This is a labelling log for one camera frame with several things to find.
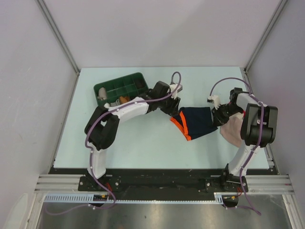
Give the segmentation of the navy orange underwear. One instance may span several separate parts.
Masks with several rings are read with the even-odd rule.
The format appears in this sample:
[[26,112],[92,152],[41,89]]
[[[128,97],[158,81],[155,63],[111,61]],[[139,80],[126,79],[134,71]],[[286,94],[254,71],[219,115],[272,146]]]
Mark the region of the navy orange underwear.
[[210,107],[181,107],[170,121],[176,125],[187,141],[216,131]]

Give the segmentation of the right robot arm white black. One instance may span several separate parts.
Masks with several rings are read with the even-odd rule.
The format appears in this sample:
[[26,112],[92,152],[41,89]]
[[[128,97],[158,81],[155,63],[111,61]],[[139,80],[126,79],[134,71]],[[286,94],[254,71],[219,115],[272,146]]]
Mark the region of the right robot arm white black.
[[232,115],[244,115],[240,137],[241,146],[219,177],[209,178],[205,182],[207,192],[235,192],[246,188],[245,175],[249,163],[258,151],[272,143],[276,135],[278,109],[265,105],[249,92],[241,88],[230,91],[230,102],[220,104],[216,95],[210,95],[207,102],[214,105],[212,109],[213,125],[223,126]]

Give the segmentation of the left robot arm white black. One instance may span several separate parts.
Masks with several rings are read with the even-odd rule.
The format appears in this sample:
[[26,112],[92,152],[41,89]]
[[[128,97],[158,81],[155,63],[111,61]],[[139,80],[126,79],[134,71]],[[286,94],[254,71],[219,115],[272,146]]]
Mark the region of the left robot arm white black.
[[106,108],[96,107],[85,127],[85,147],[90,149],[88,172],[91,175],[89,186],[99,191],[105,186],[107,149],[114,143],[120,124],[134,117],[160,109],[169,116],[178,113],[183,89],[180,83],[170,85],[158,81],[153,89],[136,96],[122,105]]

